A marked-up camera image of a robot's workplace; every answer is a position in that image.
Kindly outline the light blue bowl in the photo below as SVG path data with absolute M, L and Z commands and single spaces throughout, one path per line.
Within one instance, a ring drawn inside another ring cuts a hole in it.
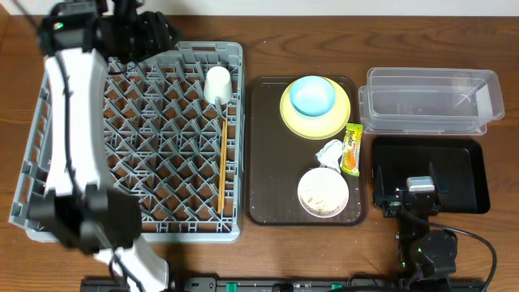
M 310 118 L 326 114 L 336 102 L 336 91 L 331 82 L 316 75 L 295 80 L 289 96 L 294 109 Z

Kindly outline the wooden chopstick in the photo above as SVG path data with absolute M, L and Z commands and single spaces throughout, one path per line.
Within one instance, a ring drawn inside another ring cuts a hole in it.
M 219 200 L 218 212 L 220 215 L 224 214 L 225 205 L 225 176 L 226 176 L 226 152 L 227 152 L 227 136 L 228 136 L 228 118 L 222 124 L 222 138 L 221 138 L 221 163 L 220 163 L 220 186 L 219 186 Z
M 222 214 L 223 210 L 223 199 L 225 195 L 225 147 L 226 147 L 226 125 L 227 118 L 222 124 L 222 137 L 221 137 L 221 153 L 220 153 L 220 177 L 219 177 L 219 193 L 218 193 L 218 209 L 217 212 L 219 215 Z

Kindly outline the white plastic cup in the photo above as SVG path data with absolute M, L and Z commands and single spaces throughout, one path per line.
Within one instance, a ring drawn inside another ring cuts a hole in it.
M 205 78 L 204 99 L 213 105 L 216 103 L 225 105 L 232 97 L 233 89 L 229 71 L 222 66 L 211 67 Z

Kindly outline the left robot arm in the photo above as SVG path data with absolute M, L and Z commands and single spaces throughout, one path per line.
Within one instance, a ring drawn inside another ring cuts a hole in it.
M 104 141 L 108 61 L 171 50 L 179 31 L 139 1 L 64 1 L 36 25 L 52 101 L 51 165 L 28 215 L 64 247 L 104 262 L 125 290 L 165 291 L 169 266 L 142 234 L 136 196 L 114 187 Z

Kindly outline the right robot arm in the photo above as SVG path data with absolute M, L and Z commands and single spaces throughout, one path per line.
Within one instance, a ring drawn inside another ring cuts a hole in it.
M 441 228 L 432 230 L 428 221 L 444 210 L 448 193 L 434 166 L 429 165 L 428 175 L 405 182 L 406 187 L 390 191 L 377 167 L 372 200 L 384 217 L 397 220 L 397 256 L 403 267 L 398 285 L 409 289 L 415 282 L 446 279 L 457 270 L 457 236 Z

